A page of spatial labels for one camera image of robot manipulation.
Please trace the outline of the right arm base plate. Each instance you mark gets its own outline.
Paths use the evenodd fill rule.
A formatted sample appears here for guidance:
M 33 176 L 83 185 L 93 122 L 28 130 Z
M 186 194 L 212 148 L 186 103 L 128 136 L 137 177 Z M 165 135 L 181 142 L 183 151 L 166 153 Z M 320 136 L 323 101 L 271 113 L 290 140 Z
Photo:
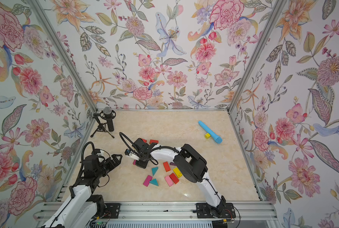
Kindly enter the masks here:
M 193 213 L 196 213 L 197 218 L 201 219 L 235 219 L 237 217 L 234 205 L 232 203 L 220 205 L 220 208 L 212 207 L 207 203 L 196 203 L 196 209 L 193 211 Z

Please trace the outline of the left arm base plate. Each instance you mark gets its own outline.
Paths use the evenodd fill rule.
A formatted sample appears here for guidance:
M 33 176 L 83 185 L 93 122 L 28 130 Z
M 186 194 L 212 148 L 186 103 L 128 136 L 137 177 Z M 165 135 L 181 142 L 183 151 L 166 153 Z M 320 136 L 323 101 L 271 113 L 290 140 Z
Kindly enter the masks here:
M 120 203 L 105 203 L 99 208 L 98 219 L 117 219 L 119 218 L 121 204 Z

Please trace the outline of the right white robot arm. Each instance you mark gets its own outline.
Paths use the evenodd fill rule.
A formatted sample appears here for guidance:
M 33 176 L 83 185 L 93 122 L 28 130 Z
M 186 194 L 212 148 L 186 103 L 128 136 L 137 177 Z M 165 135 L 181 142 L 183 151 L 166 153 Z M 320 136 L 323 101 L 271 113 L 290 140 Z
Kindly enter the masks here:
M 226 207 L 226 199 L 221 195 L 209 176 L 207 161 L 189 144 L 182 147 L 162 146 L 157 143 L 147 144 L 141 138 L 131 144 L 131 153 L 138 156 L 139 162 L 173 162 L 188 181 L 197 184 L 206 199 L 210 213 L 221 217 Z

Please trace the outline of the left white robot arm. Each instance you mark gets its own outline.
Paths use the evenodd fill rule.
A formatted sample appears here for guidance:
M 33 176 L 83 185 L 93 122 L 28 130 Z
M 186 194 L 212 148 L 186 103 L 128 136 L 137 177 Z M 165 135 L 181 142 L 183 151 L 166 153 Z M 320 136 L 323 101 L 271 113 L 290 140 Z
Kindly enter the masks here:
M 92 221 L 106 214 L 102 195 L 95 195 L 100 179 L 121 164 L 122 155 L 109 158 L 93 154 L 81 162 L 81 169 L 74 185 L 69 187 L 70 197 L 49 218 L 43 228 L 85 228 Z

